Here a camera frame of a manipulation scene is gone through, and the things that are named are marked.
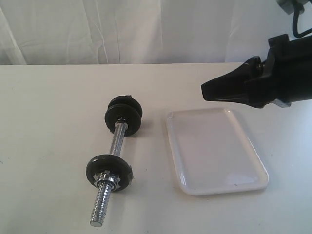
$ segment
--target white table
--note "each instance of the white table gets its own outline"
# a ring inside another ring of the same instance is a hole
[[[238,65],[0,67],[0,233],[312,233],[312,101],[261,110],[204,101],[200,85]],[[123,94],[144,111],[122,151],[135,179],[111,196],[97,229],[89,225],[97,191],[85,167],[108,152],[103,115]],[[166,115],[212,107],[241,114],[270,175],[266,190],[195,197],[178,187]]]

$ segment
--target bolt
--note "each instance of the bolt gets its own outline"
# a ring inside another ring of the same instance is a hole
[[[127,128],[128,125],[123,120],[115,123],[114,136],[109,154],[117,157],[120,156],[122,142]],[[92,226],[101,227],[103,225],[110,194],[118,188],[119,181],[118,175],[114,175],[110,171],[104,171],[96,175],[95,186],[98,188],[98,192],[90,218],[90,224]]]

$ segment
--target metal screw thread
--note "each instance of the metal screw thread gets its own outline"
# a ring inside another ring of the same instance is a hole
[[[98,185],[97,197],[90,219],[90,224],[94,227],[101,227],[103,225],[112,188],[112,184],[107,182],[101,182]]]

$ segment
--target white backdrop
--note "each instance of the white backdrop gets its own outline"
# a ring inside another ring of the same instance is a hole
[[[0,0],[0,64],[264,59],[292,18],[275,0]]]

